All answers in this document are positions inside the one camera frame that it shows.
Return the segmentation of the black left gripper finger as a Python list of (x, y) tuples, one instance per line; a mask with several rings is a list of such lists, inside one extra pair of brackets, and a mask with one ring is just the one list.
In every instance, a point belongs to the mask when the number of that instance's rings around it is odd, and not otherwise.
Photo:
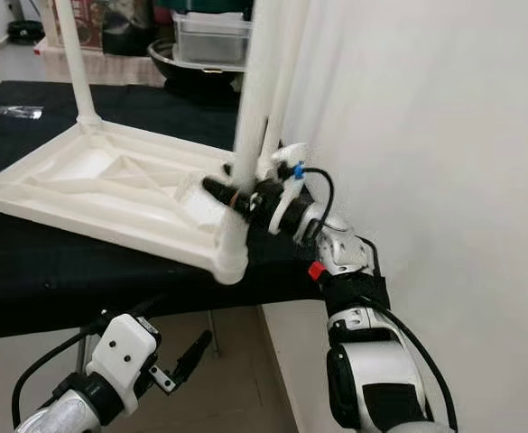
[(207, 352), (213, 338), (213, 331), (205, 330), (190, 344), (189, 349), (177, 359), (176, 366), (174, 366), (174, 383), (183, 384), (193, 375), (195, 368), (201, 363), (203, 355)]
[(145, 317), (153, 306), (153, 302), (140, 302), (131, 307), (127, 312), (116, 315), (110, 320), (111, 328), (153, 328), (151, 322)]

